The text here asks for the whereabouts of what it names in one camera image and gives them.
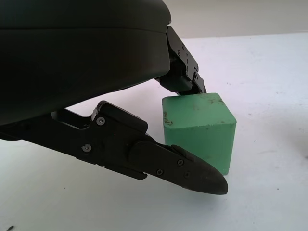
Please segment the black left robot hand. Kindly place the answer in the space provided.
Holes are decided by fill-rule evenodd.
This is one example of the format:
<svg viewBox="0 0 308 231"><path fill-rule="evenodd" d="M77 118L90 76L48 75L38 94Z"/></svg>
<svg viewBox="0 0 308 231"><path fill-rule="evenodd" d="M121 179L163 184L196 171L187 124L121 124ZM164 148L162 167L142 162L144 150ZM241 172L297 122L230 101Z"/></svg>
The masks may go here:
<svg viewBox="0 0 308 231"><path fill-rule="evenodd" d="M106 101L90 116L68 107L151 79L179 95L205 93L196 60L161 0L3 0L0 137L28 141L143 180L224 195L213 166L157 143L148 124Z"/></svg>

